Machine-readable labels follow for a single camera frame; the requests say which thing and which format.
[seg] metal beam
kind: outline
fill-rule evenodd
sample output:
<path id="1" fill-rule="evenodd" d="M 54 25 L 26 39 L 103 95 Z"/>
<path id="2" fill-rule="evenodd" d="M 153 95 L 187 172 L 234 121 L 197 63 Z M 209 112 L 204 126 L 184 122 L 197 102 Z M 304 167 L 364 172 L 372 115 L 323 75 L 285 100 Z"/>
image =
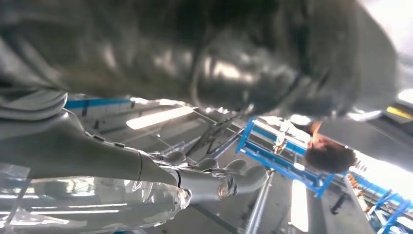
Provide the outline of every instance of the metal beam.
<path id="1" fill-rule="evenodd" d="M 270 186 L 274 173 L 270 174 L 267 182 L 261 187 L 260 193 L 258 194 L 257 201 L 254 204 L 249 221 L 246 225 L 244 234 L 256 234 L 260 226 L 261 216 L 263 215 L 265 203 L 267 201 L 268 193 L 270 191 Z"/>

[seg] metal pole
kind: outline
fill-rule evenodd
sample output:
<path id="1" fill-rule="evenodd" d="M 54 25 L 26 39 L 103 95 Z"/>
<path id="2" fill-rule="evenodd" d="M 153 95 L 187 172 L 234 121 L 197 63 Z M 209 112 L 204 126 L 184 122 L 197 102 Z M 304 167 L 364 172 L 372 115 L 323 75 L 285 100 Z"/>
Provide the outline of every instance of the metal pole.
<path id="1" fill-rule="evenodd" d="M 254 208 L 252 209 L 251 216 L 249 217 L 249 221 L 246 225 L 244 234 L 256 234 L 258 231 L 258 227 L 261 221 L 261 216 L 263 215 L 265 203 L 268 197 L 268 193 L 270 191 L 270 186 L 271 186 L 273 175 L 274 173 L 271 172 L 270 177 L 268 178 L 267 182 L 261 187 L 260 193 L 258 194 L 257 201 L 254 204 Z"/>
<path id="2" fill-rule="evenodd" d="M 244 131 L 244 128 L 241 128 L 238 132 L 234 133 L 227 142 L 222 144 L 220 147 L 218 147 L 214 152 L 212 152 L 209 155 L 204 155 L 202 158 L 200 158 L 198 161 L 202 161 L 205 158 L 213 158 L 217 159 L 219 158 L 225 151 L 227 151 L 237 140 L 241 137 L 241 133 Z"/>

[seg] ceiling light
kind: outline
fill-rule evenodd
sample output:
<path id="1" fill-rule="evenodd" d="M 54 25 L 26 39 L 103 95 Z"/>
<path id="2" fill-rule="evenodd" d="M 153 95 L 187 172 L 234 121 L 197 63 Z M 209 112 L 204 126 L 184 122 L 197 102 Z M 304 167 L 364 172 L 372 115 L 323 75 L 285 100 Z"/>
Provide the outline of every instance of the ceiling light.
<path id="1" fill-rule="evenodd" d="M 162 123 L 173 118 L 185 116 L 192 112 L 192 108 L 183 106 L 172 110 L 162 111 L 139 118 L 134 118 L 126 121 L 126 125 L 128 125 L 130 128 L 134 130 L 137 130 L 154 124 Z"/>
<path id="2" fill-rule="evenodd" d="M 134 103 L 140 103 L 140 104 L 147 104 L 149 101 L 140 97 L 131 97 L 131 101 Z"/>
<path id="3" fill-rule="evenodd" d="M 307 116 L 301 115 L 292 115 L 290 117 L 291 122 L 298 124 L 298 125 L 308 125 L 311 122 L 311 119 Z"/>
<path id="4" fill-rule="evenodd" d="M 32 215 L 66 215 L 66 214 L 104 214 L 117 213 L 119 210 L 104 210 L 104 211 L 32 211 Z"/>
<path id="5" fill-rule="evenodd" d="M 398 98 L 402 101 L 413 104 L 413 89 L 407 89 L 400 92 Z"/>
<path id="6" fill-rule="evenodd" d="M 308 232 L 307 188 L 299 180 L 293 180 L 291 195 L 291 224 L 302 232 Z"/>
<path id="7" fill-rule="evenodd" d="M 302 164 L 299 164 L 297 162 L 294 163 L 294 167 L 297 168 L 300 171 L 304 171 L 305 167 Z"/>
<path id="8" fill-rule="evenodd" d="M 178 103 L 178 101 L 175 100 L 169 100 L 169 99 L 160 99 L 158 100 L 159 105 L 161 106 L 172 106 Z"/>

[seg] gray mannequin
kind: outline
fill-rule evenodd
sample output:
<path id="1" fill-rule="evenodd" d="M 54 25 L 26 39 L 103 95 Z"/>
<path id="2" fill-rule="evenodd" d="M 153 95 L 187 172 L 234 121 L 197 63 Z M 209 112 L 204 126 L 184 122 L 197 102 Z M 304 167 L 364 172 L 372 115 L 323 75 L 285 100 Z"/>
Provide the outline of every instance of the gray mannequin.
<path id="1" fill-rule="evenodd" d="M 159 160 L 91 136 L 63 109 L 66 92 L 363 119 L 393 101 L 396 55 L 351 0 L 0 0 L 0 161 L 19 191 L 3 196 L 5 233 L 156 225 L 268 178 L 239 160 L 181 168 L 185 156 Z"/>

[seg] person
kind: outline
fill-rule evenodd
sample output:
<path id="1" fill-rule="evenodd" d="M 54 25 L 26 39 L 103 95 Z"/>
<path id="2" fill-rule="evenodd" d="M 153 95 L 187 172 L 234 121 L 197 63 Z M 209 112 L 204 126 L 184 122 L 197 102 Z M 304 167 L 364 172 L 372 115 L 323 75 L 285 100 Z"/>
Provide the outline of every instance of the person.
<path id="1" fill-rule="evenodd" d="M 304 155 L 306 163 L 329 173 L 347 171 L 356 164 L 356 154 L 352 149 L 319 134 L 321 124 L 321 121 L 315 121 L 305 127 L 305 132 L 312 136 Z"/>

